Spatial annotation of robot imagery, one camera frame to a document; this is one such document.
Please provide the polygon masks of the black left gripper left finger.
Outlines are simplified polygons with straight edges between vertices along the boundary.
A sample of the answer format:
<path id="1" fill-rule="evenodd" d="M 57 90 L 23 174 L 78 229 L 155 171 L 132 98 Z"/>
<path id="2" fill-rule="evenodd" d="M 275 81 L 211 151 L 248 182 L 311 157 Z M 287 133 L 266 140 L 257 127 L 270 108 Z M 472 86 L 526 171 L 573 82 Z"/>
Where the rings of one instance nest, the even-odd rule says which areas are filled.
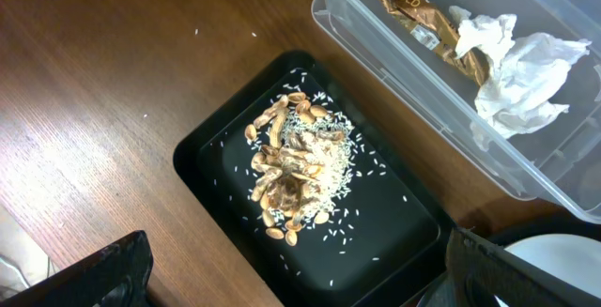
<path id="1" fill-rule="evenodd" d="M 1 307 L 147 307 L 153 255 L 136 230 L 1 302 Z"/>

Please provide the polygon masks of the round black tray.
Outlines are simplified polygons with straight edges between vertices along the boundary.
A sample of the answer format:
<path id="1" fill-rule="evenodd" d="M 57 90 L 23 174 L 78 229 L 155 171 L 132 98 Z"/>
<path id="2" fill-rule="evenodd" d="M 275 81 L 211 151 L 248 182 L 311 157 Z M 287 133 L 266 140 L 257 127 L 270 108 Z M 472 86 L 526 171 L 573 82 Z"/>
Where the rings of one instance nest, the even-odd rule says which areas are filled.
<path id="1" fill-rule="evenodd" d="M 531 222 L 506 228 L 490 236 L 488 240 L 506 248 L 510 244 L 522 239 L 546 234 L 570 234 L 592 238 L 600 242 L 599 225 L 584 223 L 560 215 L 535 219 Z"/>

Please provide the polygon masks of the clear plastic waste bin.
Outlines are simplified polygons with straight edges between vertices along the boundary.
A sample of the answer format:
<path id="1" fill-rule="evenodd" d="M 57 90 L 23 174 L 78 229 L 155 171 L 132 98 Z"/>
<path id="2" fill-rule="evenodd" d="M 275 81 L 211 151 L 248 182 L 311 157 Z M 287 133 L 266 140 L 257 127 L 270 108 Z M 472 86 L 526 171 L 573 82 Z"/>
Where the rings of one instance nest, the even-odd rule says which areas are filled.
<path id="1" fill-rule="evenodd" d="M 536 32 L 588 41 L 553 101 L 569 110 L 505 139 L 476 113 L 477 84 L 410 34 L 379 0 L 314 0 L 316 22 L 399 99 L 510 196 L 541 198 L 588 223 L 600 220 L 600 0 L 430 0 L 474 14 L 516 15 L 517 37 Z"/>

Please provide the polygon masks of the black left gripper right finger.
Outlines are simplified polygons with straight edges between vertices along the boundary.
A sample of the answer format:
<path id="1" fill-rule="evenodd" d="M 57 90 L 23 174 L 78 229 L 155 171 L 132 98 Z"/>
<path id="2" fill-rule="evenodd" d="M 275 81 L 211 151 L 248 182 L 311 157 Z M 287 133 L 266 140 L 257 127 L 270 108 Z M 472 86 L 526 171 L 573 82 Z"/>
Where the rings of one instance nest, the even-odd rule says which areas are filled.
<path id="1" fill-rule="evenodd" d="M 451 232 L 446 268 L 459 307 L 594 307 L 600 299 L 568 284 L 471 231 Z"/>

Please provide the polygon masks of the gold snack wrapper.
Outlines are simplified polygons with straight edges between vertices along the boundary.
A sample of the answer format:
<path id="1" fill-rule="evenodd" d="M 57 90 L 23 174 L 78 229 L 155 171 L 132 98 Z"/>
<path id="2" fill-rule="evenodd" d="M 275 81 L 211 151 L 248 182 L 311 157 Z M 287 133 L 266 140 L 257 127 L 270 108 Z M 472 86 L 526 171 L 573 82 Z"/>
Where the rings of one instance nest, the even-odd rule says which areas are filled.
<path id="1" fill-rule="evenodd" d="M 456 27 L 429 0 L 379 0 L 386 12 L 392 15 L 419 43 L 453 66 L 477 85 L 488 77 L 487 64 L 468 51 L 457 57 L 459 41 Z"/>

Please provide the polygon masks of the large white tissue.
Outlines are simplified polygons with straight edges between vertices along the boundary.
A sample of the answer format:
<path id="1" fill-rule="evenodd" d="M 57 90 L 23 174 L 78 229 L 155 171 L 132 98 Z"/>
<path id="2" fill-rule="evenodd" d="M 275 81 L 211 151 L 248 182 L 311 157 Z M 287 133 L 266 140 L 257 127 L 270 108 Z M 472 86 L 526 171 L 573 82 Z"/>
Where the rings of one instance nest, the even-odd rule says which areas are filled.
<path id="1" fill-rule="evenodd" d="M 459 6 L 449 7 L 449 12 L 458 25 L 456 56 L 472 49 L 485 55 L 488 78 L 474 105 L 496 133 L 504 139 L 534 133 L 569 112 L 568 104 L 552 103 L 550 98 L 565 84 L 571 68 L 590 53 L 590 40 L 565 40 L 543 32 L 514 38 L 515 14 L 473 17 Z"/>

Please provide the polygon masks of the black rectangular tray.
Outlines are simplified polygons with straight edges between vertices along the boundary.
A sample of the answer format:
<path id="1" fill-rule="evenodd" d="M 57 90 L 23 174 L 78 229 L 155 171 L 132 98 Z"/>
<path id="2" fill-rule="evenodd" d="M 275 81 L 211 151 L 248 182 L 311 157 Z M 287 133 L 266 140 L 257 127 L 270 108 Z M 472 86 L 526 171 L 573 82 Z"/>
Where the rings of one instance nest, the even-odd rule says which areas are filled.
<path id="1" fill-rule="evenodd" d="M 279 95 L 323 93 L 352 124 L 354 176 L 324 224 L 289 246 L 270 238 L 250 195 L 245 126 Z M 400 306 L 445 270 L 453 220 L 326 68 L 304 51 L 281 54 L 176 147 L 177 174 L 287 306 Z"/>

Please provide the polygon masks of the grey round plate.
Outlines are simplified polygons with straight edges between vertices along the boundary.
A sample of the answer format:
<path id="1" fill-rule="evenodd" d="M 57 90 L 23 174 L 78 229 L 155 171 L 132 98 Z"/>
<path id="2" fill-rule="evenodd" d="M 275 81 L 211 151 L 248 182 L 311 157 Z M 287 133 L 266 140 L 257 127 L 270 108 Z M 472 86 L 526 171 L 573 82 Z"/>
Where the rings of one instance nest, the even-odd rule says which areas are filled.
<path id="1" fill-rule="evenodd" d="M 518 258 L 600 298 L 600 242 L 570 234 L 525 238 L 505 248 Z"/>

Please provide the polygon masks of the peanut and rice scraps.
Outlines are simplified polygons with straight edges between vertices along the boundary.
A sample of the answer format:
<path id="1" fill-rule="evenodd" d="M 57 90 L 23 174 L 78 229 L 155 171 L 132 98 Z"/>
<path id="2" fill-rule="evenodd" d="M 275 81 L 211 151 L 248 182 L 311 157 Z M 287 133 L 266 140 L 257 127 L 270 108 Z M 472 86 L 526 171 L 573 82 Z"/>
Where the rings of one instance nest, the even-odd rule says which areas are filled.
<path id="1" fill-rule="evenodd" d="M 404 186 L 306 69 L 269 86 L 200 154 L 285 277 L 333 292 L 394 273 Z"/>

